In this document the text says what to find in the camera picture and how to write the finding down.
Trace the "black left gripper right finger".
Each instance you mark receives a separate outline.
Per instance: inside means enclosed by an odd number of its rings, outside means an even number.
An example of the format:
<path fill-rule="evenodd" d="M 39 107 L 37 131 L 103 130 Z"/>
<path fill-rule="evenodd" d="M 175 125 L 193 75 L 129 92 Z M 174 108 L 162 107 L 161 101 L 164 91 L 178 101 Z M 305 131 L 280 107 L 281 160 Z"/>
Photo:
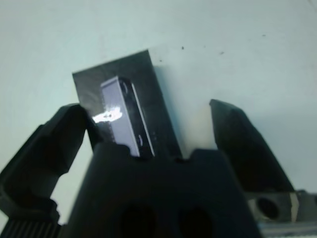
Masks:
<path fill-rule="evenodd" d="M 292 183 L 245 112 L 215 99 L 210 107 L 216 145 L 228 157 L 242 188 L 247 192 L 293 192 Z"/>

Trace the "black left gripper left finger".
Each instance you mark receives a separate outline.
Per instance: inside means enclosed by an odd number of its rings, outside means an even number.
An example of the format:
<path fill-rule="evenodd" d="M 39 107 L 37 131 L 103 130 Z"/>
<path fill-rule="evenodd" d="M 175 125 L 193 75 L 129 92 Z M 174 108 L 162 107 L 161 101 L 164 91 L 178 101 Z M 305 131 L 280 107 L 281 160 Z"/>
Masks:
<path fill-rule="evenodd" d="M 68 173 L 85 132 L 95 146 L 100 134 L 79 104 L 61 107 L 40 125 L 0 174 L 0 209 L 10 219 L 58 221 L 51 199 L 59 178 Z"/>

